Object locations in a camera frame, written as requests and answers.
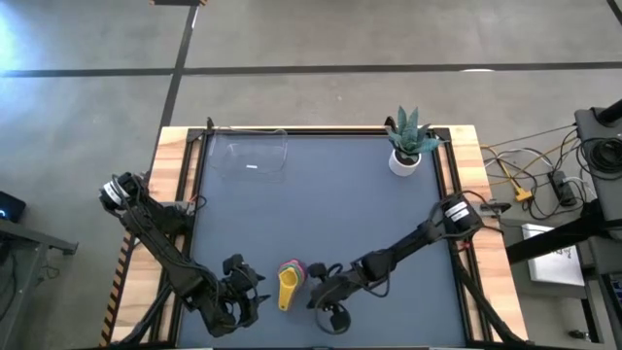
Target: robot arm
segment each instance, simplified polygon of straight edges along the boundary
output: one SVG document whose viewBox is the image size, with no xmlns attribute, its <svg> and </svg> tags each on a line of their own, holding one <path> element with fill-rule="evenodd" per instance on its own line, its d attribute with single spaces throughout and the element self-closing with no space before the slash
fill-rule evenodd
<svg viewBox="0 0 622 350">
<path fill-rule="evenodd" d="M 164 207 L 149 196 L 142 179 L 124 173 L 100 191 L 104 209 L 117 217 L 168 272 L 172 291 L 189 311 L 198 309 L 208 332 L 223 336 L 258 319 L 259 304 L 269 296 L 258 296 L 256 286 L 264 277 L 236 254 L 223 262 L 225 278 L 218 280 L 207 267 L 184 257 L 164 233 L 184 234 L 190 230 L 192 216 L 177 207 Z M 255 295 L 248 297 L 253 290 Z M 240 315 L 233 315 L 237 304 Z"/>
<path fill-rule="evenodd" d="M 321 283 L 311 291 L 311 300 L 307 304 L 307 308 L 316 311 L 318 327 L 326 333 L 345 333 L 350 327 L 351 319 L 350 314 L 340 301 L 347 299 L 352 293 L 359 290 L 364 290 L 380 298 L 385 297 L 389 292 L 389 276 L 399 262 L 438 240 L 465 239 L 483 228 L 484 224 L 481 218 L 463 196 L 463 193 L 472 193 L 483 200 L 478 193 L 471 191 L 459 192 L 446 197 L 434 206 L 428 218 L 419 224 L 417 229 L 387 249 L 367 253 L 350 262 L 352 268 L 347 271 L 342 271 L 340 264 L 335 264 L 329 269 L 326 269 L 323 263 L 310 265 L 309 275 L 321 280 Z M 433 218 L 438 214 L 439 209 L 442 211 L 442 219 L 435 223 Z M 445 225 L 447 232 L 441 230 L 441 224 Z M 459 265 L 456 271 L 458 278 L 473 296 L 477 306 L 486 314 L 487 319 L 501 339 L 506 342 L 524 343 L 502 321 L 495 309 L 470 279 L 460 259 L 456 258 Z M 384 294 L 380 295 L 373 292 L 374 289 L 385 283 L 387 290 Z M 318 310 L 332 312 L 330 317 L 332 331 L 318 322 Z"/>
</svg>

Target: gray tabletop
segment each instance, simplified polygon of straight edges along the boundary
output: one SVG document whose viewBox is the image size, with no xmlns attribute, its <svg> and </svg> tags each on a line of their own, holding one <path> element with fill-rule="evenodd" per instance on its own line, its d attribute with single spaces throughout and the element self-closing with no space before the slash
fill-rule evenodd
<svg viewBox="0 0 622 350">
<path fill-rule="evenodd" d="M 289 136 L 282 182 L 237 181 L 209 166 L 201 194 L 192 256 L 214 270 L 234 253 L 258 273 L 260 294 L 271 294 L 248 329 L 213 338 L 200 315 L 184 310 L 181 347 L 458 346 L 463 324 L 444 241 L 404 260 L 391 275 L 391 291 L 363 291 L 344 301 L 352 326 L 342 335 L 314 323 L 308 280 L 288 312 L 277 307 L 277 269 L 296 258 L 306 264 L 347 265 L 388 247 L 426 219 L 439 200 L 432 156 L 416 172 L 394 175 L 384 137 Z M 328 326 L 328 316 L 322 321 Z"/>
</svg>

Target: transparent bin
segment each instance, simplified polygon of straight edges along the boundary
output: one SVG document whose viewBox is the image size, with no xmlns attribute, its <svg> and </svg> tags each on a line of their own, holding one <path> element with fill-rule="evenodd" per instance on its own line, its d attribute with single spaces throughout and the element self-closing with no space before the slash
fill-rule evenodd
<svg viewBox="0 0 622 350">
<path fill-rule="evenodd" d="M 220 127 L 210 145 L 208 164 L 227 179 L 282 182 L 288 133 Z"/>
</svg>

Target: yellow connector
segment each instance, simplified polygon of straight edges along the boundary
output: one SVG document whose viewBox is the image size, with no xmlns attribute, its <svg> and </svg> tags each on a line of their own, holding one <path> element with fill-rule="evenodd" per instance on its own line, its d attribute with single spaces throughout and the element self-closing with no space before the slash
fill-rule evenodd
<svg viewBox="0 0 622 350">
<path fill-rule="evenodd" d="M 521 187 L 514 189 L 514 190 L 516 190 L 515 198 L 517 202 L 522 202 L 524 200 L 531 199 L 532 197 L 534 197 L 531 191 L 525 191 Z"/>
</svg>

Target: gray floor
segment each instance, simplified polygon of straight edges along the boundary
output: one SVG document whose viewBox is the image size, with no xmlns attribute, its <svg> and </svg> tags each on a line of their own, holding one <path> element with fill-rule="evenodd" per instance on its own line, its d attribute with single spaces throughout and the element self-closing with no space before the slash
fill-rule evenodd
<svg viewBox="0 0 622 350">
<path fill-rule="evenodd" d="M 5 0 L 0 69 L 172 67 L 187 14 L 145 0 Z M 622 60 L 622 26 L 605 0 L 210 0 L 187 66 L 611 60 Z M 0 78 L 0 147 L 11 149 L 0 155 L 0 190 L 28 202 L 26 225 L 81 242 L 73 259 L 50 257 L 62 273 L 38 289 L 23 348 L 96 345 L 121 243 L 97 189 L 113 172 L 149 167 L 169 81 Z M 575 109 L 621 90 L 622 70 L 185 77 L 172 124 L 380 123 L 403 105 L 419 106 L 425 123 L 475 124 L 494 144 L 570 124 Z M 546 150 L 564 134 L 507 148 Z M 571 161 L 565 170 L 577 174 Z M 494 193 L 511 199 L 505 186 Z M 520 300 L 532 340 L 613 348 L 564 335 L 581 327 L 576 300 Z"/>
</svg>

